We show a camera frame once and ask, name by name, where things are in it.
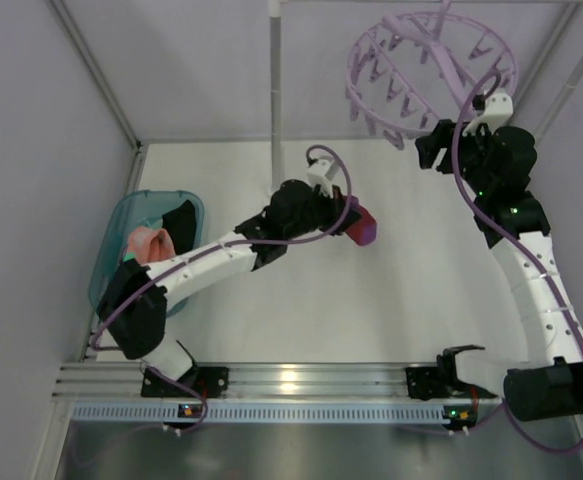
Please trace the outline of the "maroon purple sock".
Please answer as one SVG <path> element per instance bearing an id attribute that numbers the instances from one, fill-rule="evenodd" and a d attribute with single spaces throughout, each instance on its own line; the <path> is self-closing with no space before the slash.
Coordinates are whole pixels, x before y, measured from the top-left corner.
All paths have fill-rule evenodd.
<path id="1" fill-rule="evenodd" d="M 360 247 L 372 244 L 377 236 L 377 221 L 355 196 L 352 196 L 350 211 L 359 218 L 345 230 L 346 235 Z"/>

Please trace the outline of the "lilac round clip hanger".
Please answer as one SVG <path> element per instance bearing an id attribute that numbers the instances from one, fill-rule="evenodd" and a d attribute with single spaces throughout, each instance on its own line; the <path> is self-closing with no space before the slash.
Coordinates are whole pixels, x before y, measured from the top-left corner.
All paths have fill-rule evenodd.
<path id="1" fill-rule="evenodd" d="M 498 89 L 514 94 L 518 62 L 487 24 L 451 10 L 387 14 L 364 31 L 347 58 L 345 98 L 351 121 L 397 149 L 456 119 L 475 83 L 500 75 Z"/>

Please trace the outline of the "pink patterned sock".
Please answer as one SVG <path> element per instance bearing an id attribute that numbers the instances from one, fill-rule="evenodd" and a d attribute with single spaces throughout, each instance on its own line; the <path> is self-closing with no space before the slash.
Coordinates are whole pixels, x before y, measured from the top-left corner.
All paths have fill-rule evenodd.
<path id="1" fill-rule="evenodd" d="M 135 259 L 144 265 L 168 260 L 175 255 L 172 239 L 166 229 L 140 226 L 128 236 L 123 260 Z"/>

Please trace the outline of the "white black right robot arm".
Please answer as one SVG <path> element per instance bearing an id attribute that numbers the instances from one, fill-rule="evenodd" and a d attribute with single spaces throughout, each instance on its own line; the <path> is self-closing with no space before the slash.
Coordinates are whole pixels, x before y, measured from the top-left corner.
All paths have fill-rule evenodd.
<path id="1" fill-rule="evenodd" d="M 583 414 L 583 332 L 553 255 L 550 224 L 528 188 L 537 160 L 528 131 L 487 125 L 459 138 L 451 154 L 455 124 L 441 120 L 416 140 L 421 168 L 459 173 L 490 219 L 475 220 L 511 289 L 525 333 L 524 361 L 483 346 L 450 347 L 437 358 L 444 382 L 480 387 L 502 397 L 519 421 Z"/>

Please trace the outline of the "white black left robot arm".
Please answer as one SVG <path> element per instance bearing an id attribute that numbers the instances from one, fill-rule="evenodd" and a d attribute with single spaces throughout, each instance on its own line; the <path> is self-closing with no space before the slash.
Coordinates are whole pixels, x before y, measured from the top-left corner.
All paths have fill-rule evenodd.
<path id="1" fill-rule="evenodd" d="M 190 395 L 199 366 L 181 341 L 166 331 L 168 311 L 191 295 L 229 277 L 278 260 L 308 234 L 345 234 L 355 241 L 369 218 L 356 197 L 338 187 L 289 180 L 269 204 L 218 241 L 167 260 L 117 268 L 96 312 L 128 360 L 145 365 L 151 387 L 169 395 Z"/>

